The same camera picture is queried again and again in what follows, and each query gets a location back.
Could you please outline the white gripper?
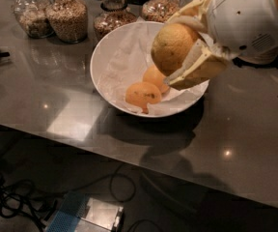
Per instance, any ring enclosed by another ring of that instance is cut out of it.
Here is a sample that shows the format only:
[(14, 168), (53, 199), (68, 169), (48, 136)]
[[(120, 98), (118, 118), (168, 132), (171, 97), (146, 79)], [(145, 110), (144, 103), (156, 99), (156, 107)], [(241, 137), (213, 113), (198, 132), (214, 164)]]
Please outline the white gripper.
[(216, 42), (208, 46), (197, 40), (181, 67), (164, 79), (176, 90), (192, 88), (225, 71), (229, 64), (225, 49), (253, 56), (278, 46), (278, 0), (193, 0), (166, 21), (173, 23), (208, 31)]

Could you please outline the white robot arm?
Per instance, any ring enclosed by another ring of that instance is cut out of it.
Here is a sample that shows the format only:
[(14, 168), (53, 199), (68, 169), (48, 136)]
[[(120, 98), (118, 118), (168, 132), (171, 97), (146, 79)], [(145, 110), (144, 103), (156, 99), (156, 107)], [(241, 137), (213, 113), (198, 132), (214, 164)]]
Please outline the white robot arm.
[(278, 47), (278, 0), (194, 0), (167, 21), (208, 35), (191, 46), (166, 84), (187, 89), (214, 78), (237, 57), (254, 58)]

